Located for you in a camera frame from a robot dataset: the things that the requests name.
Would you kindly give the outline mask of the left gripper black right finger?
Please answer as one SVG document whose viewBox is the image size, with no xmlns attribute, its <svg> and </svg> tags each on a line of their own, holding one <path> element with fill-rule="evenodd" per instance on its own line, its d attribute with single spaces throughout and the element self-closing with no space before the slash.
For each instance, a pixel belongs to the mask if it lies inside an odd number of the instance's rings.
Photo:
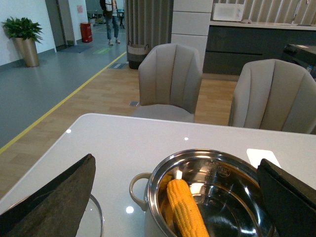
<svg viewBox="0 0 316 237">
<path fill-rule="evenodd" d="M 316 191 L 301 180 L 262 159 L 257 175 L 269 217 L 281 237 L 316 235 Z"/>
</svg>

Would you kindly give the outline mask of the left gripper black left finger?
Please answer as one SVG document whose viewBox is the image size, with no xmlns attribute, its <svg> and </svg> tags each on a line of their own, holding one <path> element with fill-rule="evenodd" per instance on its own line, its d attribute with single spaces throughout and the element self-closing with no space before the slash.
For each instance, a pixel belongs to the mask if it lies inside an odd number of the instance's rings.
<svg viewBox="0 0 316 237">
<path fill-rule="evenodd" d="M 92 190 L 95 158 L 87 154 L 0 216 L 2 237 L 74 237 Z"/>
</svg>

